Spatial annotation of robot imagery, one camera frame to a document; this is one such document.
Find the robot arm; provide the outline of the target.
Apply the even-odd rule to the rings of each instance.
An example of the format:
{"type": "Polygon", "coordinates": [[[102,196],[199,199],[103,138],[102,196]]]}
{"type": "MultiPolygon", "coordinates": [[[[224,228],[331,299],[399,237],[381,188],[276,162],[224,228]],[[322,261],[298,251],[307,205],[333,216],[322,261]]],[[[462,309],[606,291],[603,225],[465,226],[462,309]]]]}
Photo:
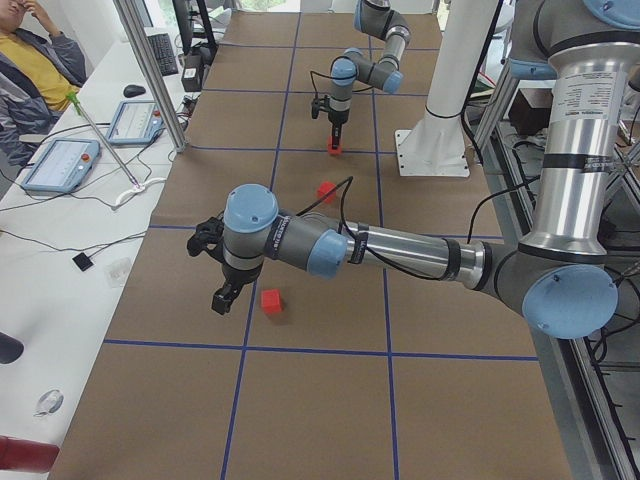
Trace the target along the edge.
{"type": "Polygon", "coordinates": [[[349,48],[334,59],[329,74],[328,95],[314,102],[315,114],[324,111],[331,123],[328,152],[341,152],[342,126],[349,119],[354,83],[361,82],[385,93],[395,93],[403,81],[400,61],[409,45],[411,32],[404,16],[391,8],[388,1],[358,1],[354,12],[354,28],[384,42],[379,60],[367,58],[357,48],[349,48]]]}
{"type": "Polygon", "coordinates": [[[604,269],[598,225],[624,84],[639,60],[639,5],[521,1],[511,59],[546,64],[556,75],[533,225],[516,246],[293,215],[267,187],[245,184],[214,222],[212,256],[225,282],[213,309],[227,313],[268,258],[328,279],[344,263],[380,263],[421,279],[461,282],[552,337],[577,339],[603,327],[619,294],[604,269]]]}

